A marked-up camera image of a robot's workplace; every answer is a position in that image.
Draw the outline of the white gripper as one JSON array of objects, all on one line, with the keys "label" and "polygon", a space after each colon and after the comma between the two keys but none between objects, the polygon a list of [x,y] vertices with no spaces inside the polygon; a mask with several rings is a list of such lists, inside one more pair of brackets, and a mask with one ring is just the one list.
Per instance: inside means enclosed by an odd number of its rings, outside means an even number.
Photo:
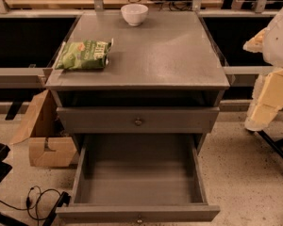
[{"label": "white gripper", "polygon": [[[242,49],[251,53],[262,52],[265,62],[283,67],[283,8],[266,29],[261,29]],[[283,108],[283,69],[261,74],[255,82],[252,98],[244,127],[249,131],[261,131]]]}]

